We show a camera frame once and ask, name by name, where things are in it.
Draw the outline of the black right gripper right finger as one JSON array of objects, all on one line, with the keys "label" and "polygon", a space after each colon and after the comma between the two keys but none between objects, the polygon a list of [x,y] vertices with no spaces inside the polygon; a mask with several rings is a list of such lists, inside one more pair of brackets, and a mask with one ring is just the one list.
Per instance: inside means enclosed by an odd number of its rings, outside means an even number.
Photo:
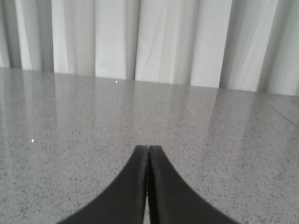
[{"label": "black right gripper right finger", "polygon": [[236,224],[181,178],[161,146],[149,147],[148,201],[152,224]]}]

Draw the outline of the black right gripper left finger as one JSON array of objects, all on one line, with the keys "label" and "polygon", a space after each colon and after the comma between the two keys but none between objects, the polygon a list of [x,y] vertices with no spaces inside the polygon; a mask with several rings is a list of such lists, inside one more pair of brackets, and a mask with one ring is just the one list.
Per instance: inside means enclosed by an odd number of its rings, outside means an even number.
[{"label": "black right gripper left finger", "polygon": [[138,145],[113,182],[61,224],[142,224],[147,195],[149,149]]}]

